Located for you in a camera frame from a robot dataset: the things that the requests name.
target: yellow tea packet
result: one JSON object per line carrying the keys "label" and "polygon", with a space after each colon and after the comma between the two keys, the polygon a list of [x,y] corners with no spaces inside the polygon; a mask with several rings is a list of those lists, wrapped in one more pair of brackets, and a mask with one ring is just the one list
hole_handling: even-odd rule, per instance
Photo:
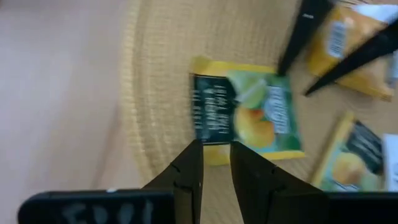
{"label": "yellow tea packet", "polygon": [[228,164],[231,141],[271,160],[304,156],[288,77],[204,57],[193,60],[192,73],[193,122],[207,164]]}
{"label": "yellow tea packet", "polygon": [[[316,76],[323,75],[385,26],[386,23],[351,8],[336,6],[310,44],[308,69]],[[337,83],[390,101],[394,94],[390,68],[391,57],[380,57],[347,74]]]}
{"label": "yellow tea packet", "polygon": [[336,127],[312,184],[324,191],[384,189],[381,139],[352,112]]}

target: green tea packet label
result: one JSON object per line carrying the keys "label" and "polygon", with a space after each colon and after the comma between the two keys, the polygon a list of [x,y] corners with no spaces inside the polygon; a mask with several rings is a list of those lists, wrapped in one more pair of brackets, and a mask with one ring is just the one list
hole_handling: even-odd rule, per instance
{"label": "green tea packet label", "polygon": [[325,191],[378,191],[383,189],[381,140],[360,121],[344,142],[336,142],[326,161],[320,189]]}
{"label": "green tea packet label", "polygon": [[242,70],[194,75],[192,101],[205,145],[240,141],[256,152],[301,151],[287,77]]}

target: wicker mat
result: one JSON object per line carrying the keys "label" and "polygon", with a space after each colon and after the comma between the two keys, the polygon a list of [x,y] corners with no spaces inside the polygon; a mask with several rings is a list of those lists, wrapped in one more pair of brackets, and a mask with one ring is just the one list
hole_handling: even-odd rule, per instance
{"label": "wicker mat", "polygon": [[[131,0],[124,40],[122,103],[129,147],[142,183],[162,171],[193,139],[191,58],[204,55],[214,60],[275,65],[298,3]],[[301,93],[313,76],[308,74],[303,56],[289,73],[306,158],[276,164],[298,178],[310,177],[336,118],[346,109],[353,110],[377,134],[398,133],[397,97],[386,103],[331,86],[306,98]],[[205,166],[204,178],[202,223],[242,223],[229,167]]]}

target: barcode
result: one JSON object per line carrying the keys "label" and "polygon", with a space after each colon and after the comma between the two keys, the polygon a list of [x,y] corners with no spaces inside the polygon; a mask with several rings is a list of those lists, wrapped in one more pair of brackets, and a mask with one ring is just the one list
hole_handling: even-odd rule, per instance
{"label": "barcode", "polygon": [[346,39],[346,27],[342,22],[334,22],[331,25],[331,32],[328,44],[328,52],[332,57],[343,57]]}

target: orange fruit image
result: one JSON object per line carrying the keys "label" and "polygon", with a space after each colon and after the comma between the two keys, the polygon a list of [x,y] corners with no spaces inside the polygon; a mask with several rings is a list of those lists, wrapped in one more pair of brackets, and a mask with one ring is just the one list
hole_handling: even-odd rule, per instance
{"label": "orange fruit image", "polygon": [[235,131],[245,144],[267,147],[274,142],[274,124],[270,121],[261,121],[263,117],[263,110],[252,110],[242,106],[235,109]]}
{"label": "orange fruit image", "polygon": [[359,184],[366,173],[364,161],[356,154],[342,152],[332,168],[332,177],[341,184]]}

